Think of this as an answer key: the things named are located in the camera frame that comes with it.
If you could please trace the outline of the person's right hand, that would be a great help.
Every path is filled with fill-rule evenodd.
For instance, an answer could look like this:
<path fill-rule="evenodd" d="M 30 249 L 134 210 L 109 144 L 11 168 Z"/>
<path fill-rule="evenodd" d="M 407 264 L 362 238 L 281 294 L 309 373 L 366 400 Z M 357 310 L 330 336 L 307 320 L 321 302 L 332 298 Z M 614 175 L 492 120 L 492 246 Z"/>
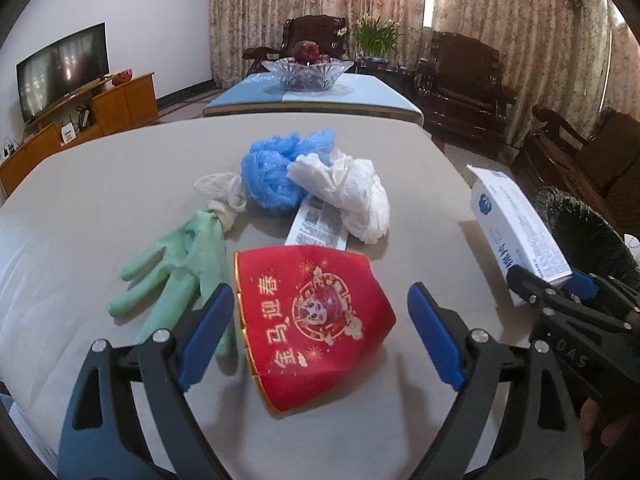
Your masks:
<path fill-rule="evenodd" d="M 582 404 L 577 419 L 582 450 L 586 452 L 594 442 L 612 448 L 635 417 L 635 414 L 629 413 L 612 419 L 612 415 L 601 408 L 596 400 L 588 398 Z"/>

